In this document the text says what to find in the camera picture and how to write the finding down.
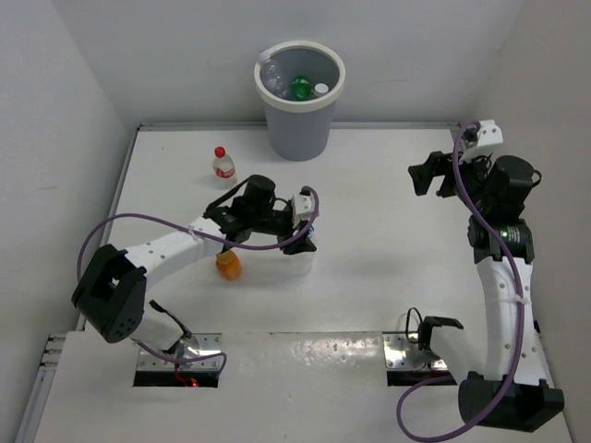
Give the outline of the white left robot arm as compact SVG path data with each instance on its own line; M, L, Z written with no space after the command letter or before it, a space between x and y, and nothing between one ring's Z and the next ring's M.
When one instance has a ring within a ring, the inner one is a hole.
M236 248L278 249L286 256L313 254L313 223L320 215L316 190L304 186L276 209L275 183L253 174L210 203L187 225L151 217L170 233L139 245L99 247L89 264L77 264L78 284L72 305L108 343L125 339L153 356L188 365L200 356L183 357L190 331L172 313L148 298L160 281L209 257ZM270 235L275 243L252 245L252 234Z

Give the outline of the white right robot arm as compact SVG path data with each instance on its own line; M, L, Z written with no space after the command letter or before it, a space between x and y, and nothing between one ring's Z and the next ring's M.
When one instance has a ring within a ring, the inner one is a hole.
M458 166L452 155L435 151L409 167L415 192L423 196L434 178L438 196L470 201L467 238L484 294L487 350L480 359L461 322L424 317L417 329L419 351L442 359L458 384L464 422L532 433L564 408L561 389L549 385L537 345L530 282L535 258L533 235L521 214L541 174L512 155L493 161L477 156Z

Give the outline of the large clear bottle white cap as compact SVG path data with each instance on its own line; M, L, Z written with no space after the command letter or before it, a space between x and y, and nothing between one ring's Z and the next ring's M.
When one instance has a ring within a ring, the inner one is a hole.
M327 84L317 83L313 88L313 94L316 98L321 98L330 92L330 88Z

